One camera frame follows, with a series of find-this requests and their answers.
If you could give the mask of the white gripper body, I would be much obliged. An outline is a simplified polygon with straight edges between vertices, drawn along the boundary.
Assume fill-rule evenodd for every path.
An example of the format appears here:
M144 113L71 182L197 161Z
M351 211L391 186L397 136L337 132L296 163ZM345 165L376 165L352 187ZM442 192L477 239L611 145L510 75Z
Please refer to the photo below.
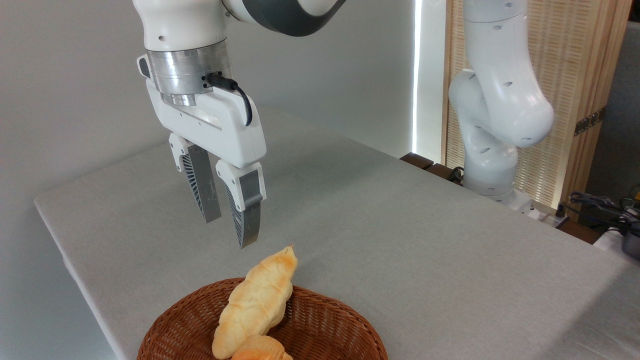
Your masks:
M239 169L266 155L265 135L253 102L250 125L246 125L245 101L237 91L212 88L196 94L194 105L173 104L150 78L147 60L147 55L138 57L138 69L146 76L151 104L163 127Z

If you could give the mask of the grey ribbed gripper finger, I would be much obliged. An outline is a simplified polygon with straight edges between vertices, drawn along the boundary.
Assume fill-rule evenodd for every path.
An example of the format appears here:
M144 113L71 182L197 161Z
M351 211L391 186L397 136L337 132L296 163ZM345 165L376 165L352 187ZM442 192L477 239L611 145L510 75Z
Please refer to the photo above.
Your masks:
M176 133L169 135L169 145L179 172L185 173L199 211L205 222L212 223L221 214L210 153Z
M245 168L219 160L215 172L225 185L238 244L244 249L258 239L261 202L266 199L265 176L260 162Z

